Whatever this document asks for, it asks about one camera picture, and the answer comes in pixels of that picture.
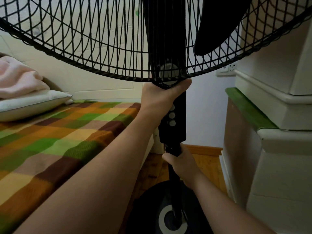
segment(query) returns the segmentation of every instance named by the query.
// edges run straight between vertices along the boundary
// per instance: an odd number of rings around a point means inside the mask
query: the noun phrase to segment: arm
[[[142,90],[141,110],[101,153],[54,192],[15,234],[117,233],[154,129],[191,84]]]
[[[188,149],[181,146],[183,153],[179,157],[165,153],[163,158],[193,189],[215,234],[275,234],[215,187],[197,167]]]

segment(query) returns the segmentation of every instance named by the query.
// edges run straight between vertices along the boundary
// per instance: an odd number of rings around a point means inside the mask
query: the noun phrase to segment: round fan base
[[[134,202],[126,234],[209,234],[213,233],[194,192],[181,182],[182,225],[173,223],[170,182],[158,183]]]

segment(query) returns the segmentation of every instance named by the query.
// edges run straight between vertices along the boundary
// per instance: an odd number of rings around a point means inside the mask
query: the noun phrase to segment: pink towel
[[[34,69],[13,57],[0,58],[0,98],[15,98],[35,90],[50,89]]]

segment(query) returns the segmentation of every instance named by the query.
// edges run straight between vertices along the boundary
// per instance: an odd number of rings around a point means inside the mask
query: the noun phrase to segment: black wire grille
[[[252,0],[226,41],[205,56],[195,56],[202,0],[185,1],[186,77],[250,55],[312,15],[312,0]],[[152,79],[141,0],[0,0],[0,28],[93,73],[125,80]]]

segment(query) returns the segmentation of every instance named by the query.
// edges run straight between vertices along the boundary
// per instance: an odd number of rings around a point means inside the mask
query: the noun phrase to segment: wall socket
[[[234,62],[230,65],[224,66],[216,70],[216,76],[235,76],[234,70],[237,68],[237,63]]]

